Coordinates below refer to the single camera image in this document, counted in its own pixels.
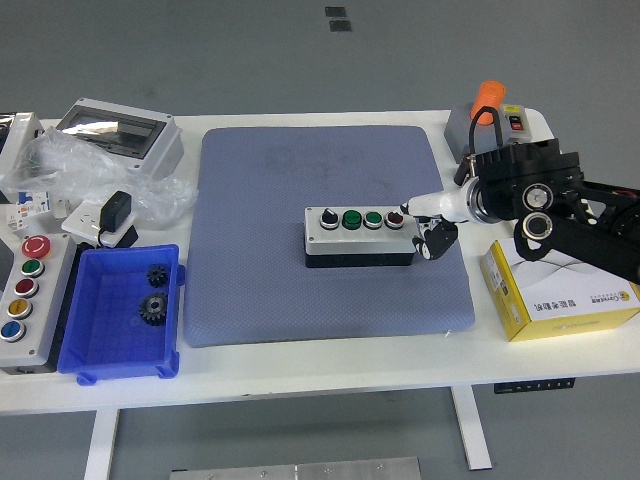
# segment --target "blue button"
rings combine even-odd
[[[26,331],[27,328],[24,323],[11,320],[2,326],[2,329],[0,330],[0,338],[7,342],[17,342],[24,337]]]

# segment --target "black gear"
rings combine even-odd
[[[154,265],[147,271],[147,280],[152,287],[162,287],[169,280],[167,270],[162,265]]]
[[[167,321],[167,304],[169,297],[166,293],[152,293],[140,303],[140,316],[151,326],[158,327]]]

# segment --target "yellow box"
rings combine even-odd
[[[636,285],[555,250],[527,262],[499,240],[481,268],[512,342],[606,330],[640,312]]]

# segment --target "white table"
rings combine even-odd
[[[175,175],[197,182],[200,146],[213,128],[239,126],[415,125],[422,127],[442,175],[453,187],[456,163],[443,136],[448,111],[178,117],[185,154]],[[542,115],[529,110],[534,141],[551,138]],[[43,122],[47,125],[55,122]],[[136,245],[176,243],[187,265],[191,216],[171,231],[141,231]],[[636,316],[604,332],[509,343],[482,278],[480,258],[510,225],[460,225],[476,323],[462,332],[233,345],[194,349],[178,332],[176,378],[99,381],[81,387],[58,373],[0,374],[0,414],[95,410],[86,478],[108,478],[118,411],[122,408],[228,402],[283,396],[452,387],[469,466],[490,468],[471,385],[640,371]],[[5,241],[19,240],[6,230]],[[455,301],[456,292],[451,292]]]

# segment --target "blue foam mat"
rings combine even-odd
[[[399,205],[442,190],[424,131],[256,127],[202,143],[185,284],[194,347],[413,335],[474,322],[460,247],[409,267],[309,269],[307,206]]]

